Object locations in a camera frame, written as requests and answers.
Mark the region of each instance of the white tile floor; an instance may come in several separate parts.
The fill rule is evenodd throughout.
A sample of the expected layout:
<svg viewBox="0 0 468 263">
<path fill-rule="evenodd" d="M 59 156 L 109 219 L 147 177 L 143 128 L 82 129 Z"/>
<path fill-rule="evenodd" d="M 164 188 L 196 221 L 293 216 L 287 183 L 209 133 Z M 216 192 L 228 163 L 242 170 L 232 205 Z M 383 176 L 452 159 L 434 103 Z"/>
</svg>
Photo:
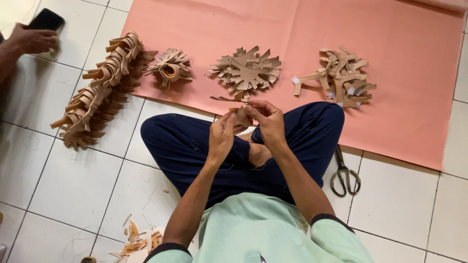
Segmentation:
<svg viewBox="0 0 468 263">
<path fill-rule="evenodd" d="M 132 0 L 7 0 L 0 10 L 5 37 L 15 21 L 28 23 L 46 7 L 66 20 L 54 56 L 29 55 L 0 122 L 0 243 L 2 263 L 79 262 L 92 255 L 111 262 L 122 248 L 128 214 L 139 228 L 165 226 L 180 196 L 157 168 L 139 129 L 151 116 L 180 113 L 213 121 L 214 114 L 131 96 L 108 123 L 107 134 L 87 151 L 75 152 L 56 139 L 49 124 L 61 118 L 76 90 L 86 86 L 82 70 L 105 57 L 107 40 L 118 37 Z M 468 43 L 459 77 L 444 154 L 446 174 L 349 147 L 346 165 L 360 173 L 354 197 L 323 190 L 337 216 L 355 228 L 376 262 L 468 262 Z M 197 244 L 190 247 L 197 250 Z"/>
</svg>

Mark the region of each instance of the salmon paper sheet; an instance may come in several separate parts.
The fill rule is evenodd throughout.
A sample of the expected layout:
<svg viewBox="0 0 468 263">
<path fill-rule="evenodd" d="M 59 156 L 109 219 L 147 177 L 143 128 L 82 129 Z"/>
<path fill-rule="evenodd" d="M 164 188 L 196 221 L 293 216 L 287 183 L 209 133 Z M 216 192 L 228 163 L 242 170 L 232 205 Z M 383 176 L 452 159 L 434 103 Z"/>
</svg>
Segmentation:
<svg viewBox="0 0 468 263">
<path fill-rule="evenodd" d="M 345 108 L 339 143 L 442 170 L 442 158 L 463 37 L 462 13 L 402 0 L 134 0 L 123 35 L 134 30 L 145 50 L 181 49 L 190 57 L 193 81 L 160 88 L 143 77 L 134 94 L 223 115 L 239 102 L 228 84 L 208 73 L 236 48 L 268 49 L 283 62 L 277 81 L 251 98 L 283 112 L 329 101 L 312 80 L 294 96 L 294 76 L 320 67 L 319 50 L 343 45 L 370 63 L 373 99 Z"/>
</svg>

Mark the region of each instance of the mint green shirt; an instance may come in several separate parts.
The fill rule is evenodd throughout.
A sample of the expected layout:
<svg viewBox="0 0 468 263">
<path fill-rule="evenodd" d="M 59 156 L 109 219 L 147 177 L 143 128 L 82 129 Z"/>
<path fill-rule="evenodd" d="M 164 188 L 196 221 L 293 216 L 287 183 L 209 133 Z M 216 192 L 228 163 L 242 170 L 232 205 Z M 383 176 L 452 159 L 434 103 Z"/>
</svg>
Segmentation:
<svg viewBox="0 0 468 263">
<path fill-rule="evenodd" d="M 206 210 L 199 241 L 195 257 L 163 244 L 147 262 L 373 263 L 361 240 L 338 218 L 321 214 L 310 226 L 296 206 L 255 193 L 230 196 Z"/>
</svg>

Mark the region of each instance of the black smartphone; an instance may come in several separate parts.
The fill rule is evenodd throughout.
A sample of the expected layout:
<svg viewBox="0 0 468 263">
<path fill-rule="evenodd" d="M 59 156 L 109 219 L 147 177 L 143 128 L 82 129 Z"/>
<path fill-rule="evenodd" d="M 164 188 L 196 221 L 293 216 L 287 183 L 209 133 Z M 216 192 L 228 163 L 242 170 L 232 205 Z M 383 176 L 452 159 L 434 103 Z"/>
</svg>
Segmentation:
<svg viewBox="0 0 468 263">
<path fill-rule="evenodd" d="M 50 11 L 47 8 L 42 11 L 31 21 L 29 29 L 49 29 L 56 31 L 65 20 L 58 14 Z"/>
</svg>

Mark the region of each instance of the leg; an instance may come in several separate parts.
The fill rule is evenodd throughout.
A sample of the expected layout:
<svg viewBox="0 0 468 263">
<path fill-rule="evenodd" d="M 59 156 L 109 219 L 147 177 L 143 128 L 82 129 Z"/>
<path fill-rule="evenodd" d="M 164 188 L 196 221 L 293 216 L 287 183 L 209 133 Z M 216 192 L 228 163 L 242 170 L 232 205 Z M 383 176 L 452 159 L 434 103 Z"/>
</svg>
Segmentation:
<svg viewBox="0 0 468 263">
<path fill-rule="evenodd" d="M 343 128 L 343 110 L 334 103 L 313 102 L 285 113 L 284 119 L 289 148 L 322 187 L 322 176 L 333 157 Z M 255 143 L 263 144 L 259 127 L 253 131 L 251 139 Z M 274 158 L 251 172 L 252 176 L 261 177 L 268 184 L 268 188 L 264 188 L 261 193 L 294 203 L 283 173 Z"/>
<path fill-rule="evenodd" d="M 163 171 L 183 196 L 197 177 L 208 155 L 211 122 L 179 114 L 163 114 L 147 119 L 141 126 L 141 137 Z M 226 197 L 249 190 L 245 178 L 249 143 L 235 137 L 231 152 L 219 168 L 211 187 L 206 208 Z"/>
</svg>

